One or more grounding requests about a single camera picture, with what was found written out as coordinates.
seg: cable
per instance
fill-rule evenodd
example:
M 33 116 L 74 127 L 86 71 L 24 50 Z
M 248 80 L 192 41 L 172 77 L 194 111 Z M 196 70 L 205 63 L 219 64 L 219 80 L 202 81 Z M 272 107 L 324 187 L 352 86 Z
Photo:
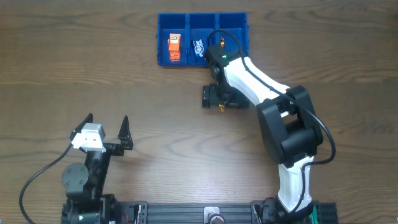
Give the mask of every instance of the cable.
M 39 176 L 41 173 L 43 173 L 44 171 L 46 171 L 47 169 L 49 169 L 50 167 L 52 167 L 54 164 L 56 164 L 58 161 L 60 161 L 62 158 L 65 157 L 65 155 L 69 152 L 70 148 L 72 147 L 72 143 L 69 144 L 69 146 L 67 147 L 67 149 L 65 150 L 65 152 L 63 152 L 63 154 L 58 157 L 56 160 L 54 160 L 53 162 L 51 162 L 49 165 L 45 166 L 43 169 L 39 170 L 35 175 L 33 175 L 24 185 L 24 187 L 21 190 L 21 193 L 19 194 L 19 208 L 21 209 L 22 214 L 24 215 L 25 219 L 30 223 L 30 224 L 34 224 L 34 222 L 29 218 L 29 216 L 26 214 L 26 211 L 24 209 L 24 203 L 23 203 L 23 199 L 24 199 L 24 193 L 25 190 L 27 188 L 27 186 L 37 177 Z
M 329 158 L 322 160 L 322 161 L 315 161 L 315 162 L 308 162 L 306 164 L 304 164 L 301 167 L 301 174 L 302 174 L 302 180 L 303 180 L 303 187 L 302 187 L 302 193 L 300 195 L 300 200 L 298 201 L 296 207 L 290 212 L 290 213 L 294 213 L 300 206 L 301 202 L 304 199 L 304 193 L 305 193 L 305 168 L 306 166 L 310 166 L 310 165 L 321 165 L 321 164 L 327 164 L 330 161 L 332 161 L 335 156 L 336 156 L 336 144 L 335 141 L 333 140 L 333 137 L 331 136 L 331 133 L 329 131 L 329 129 L 325 126 L 325 124 L 323 124 L 323 122 L 317 117 L 315 116 L 313 113 L 311 113 L 309 110 L 307 110 L 301 103 L 299 103 L 298 101 L 296 101 L 295 99 L 293 99 L 292 97 L 281 93 L 280 91 L 276 90 L 274 87 L 268 85 L 266 82 L 264 82 L 263 80 L 261 80 L 256 74 L 254 74 L 252 71 L 250 71 L 249 67 L 246 65 L 244 58 L 243 58 L 243 51 L 242 51 L 242 46 L 239 43 L 239 41 L 237 40 L 237 38 L 230 32 L 228 32 L 227 30 L 214 30 L 213 32 L 211 32 L 209 34 L 209 38 L 207 39 L 207 46 L 210 46 L 210 39 L 211 36 L 214 35 L 217 32 L 222 32 L 224 34 L 229 35 L 230 37 L 232 37 L 234 39 L 234 41 L 236 42 L 236 44 L 238 45 L 239 48 L 239 55 L 241 56 L 242 59 L 242 63 L 244 68 L 246 69 L 246 71 L 248 71 L 254 78 L 256 78 L 261 84 L 263 84 L 264 86 L 266 86 L 267 88 L 270 89 L 270 91 L 273 91 L 274 93 L 277 93 L 279 96 L 285 98 L 286 100 L 289 100 L 290 102 L 292 102 L 293 104 L 295 104 L 296 106 L 298 106 L 299 108 L 301 108 L 302 110 L 304 110 L 308 115 L 310 115 L 318 124 L 319 126 L 321 126 L 322 130 L 325 132 L 327 138 L 329 139 L 330 142 L 330 146 L 331 146 L 331 155 Z

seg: wood grain surface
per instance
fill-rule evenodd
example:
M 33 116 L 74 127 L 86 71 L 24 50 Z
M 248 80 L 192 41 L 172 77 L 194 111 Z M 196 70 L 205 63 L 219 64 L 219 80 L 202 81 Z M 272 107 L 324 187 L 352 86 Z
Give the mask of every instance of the wood grain surface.
M 398 2 L 395 0 L 0 1 L 0 220 L 26 223 L 18 196 L 58 157 L 88 113 L 115 142 L 123 116 L 134 150 L 112 158 L 105 192 L 148 202 L 250 202 L 276 195 L 277 165 L 257 114 L 201 108 L 205 68 L 157 64 L 159 12 L 247 11 L 250 56 L 303 85 L 337 143 L 312 167 L 314 200 L 340 223 L 398 216 Z M 330 154 L 325 141 L 317 159 Z M 24 197 L 37 223 L 59 223 L 71 151 Z

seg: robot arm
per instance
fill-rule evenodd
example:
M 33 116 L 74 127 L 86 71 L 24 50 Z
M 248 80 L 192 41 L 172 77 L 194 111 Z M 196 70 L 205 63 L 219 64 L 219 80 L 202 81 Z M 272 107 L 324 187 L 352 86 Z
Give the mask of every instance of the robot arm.
M 261 72 L 249 57 L 243 57 L 246 66 L 263 82 L 300 101 L 315 114 L 308 92 L 302 86 L 290 89 Z M 257 108 L 264 144 L 279 165 L 280 189 L 275 207 L 280 211 L 280 221 L 292 222 L 308 216 L 312 212 L 312 198 L 308 187 L 310 166 L 305 168 L 305 186 L 301 168 L 313 161 L 317 146 L 323 141 L 319 125 L 309 119 L 306 113 L 302 113 L 300 108 L 252 76 L 244 67 L 238 51 L 226 53 L 220 44 L 215 44 L 208 47 L 205 58 L 212 76 L 218 82 L 216 95 L 219 104 L 228 106 L 230 99 L 236 99 L 236 95 L 243 94 Z M 297 119 L 285 124 L 282 118 L 289 114 L 298 114 Z M 300 200 L 303 187 L 305 191 Z

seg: blue tray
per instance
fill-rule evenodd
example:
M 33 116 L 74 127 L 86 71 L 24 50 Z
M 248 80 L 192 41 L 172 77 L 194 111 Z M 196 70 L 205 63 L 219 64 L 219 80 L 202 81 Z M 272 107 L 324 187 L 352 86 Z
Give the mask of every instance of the blue tray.
M 205 59 L 197 60 L 192 48 L 192 40 L 202 39 L 205 51 L 208 35 L 216 29 L 230 31 L 239 40 L 242 49 L 249 55 L 248 15 L 246 12 L 221 13 L 159 13 L 157 23 L 157 63 L 161 66 L 203 66 Z M 170 34 L 181 34 L 181 60 L 171 62 L 167 39 Z M 216 33 L 210 43 L 225 41 L 225 51 L 238 49 L 234 40 Z

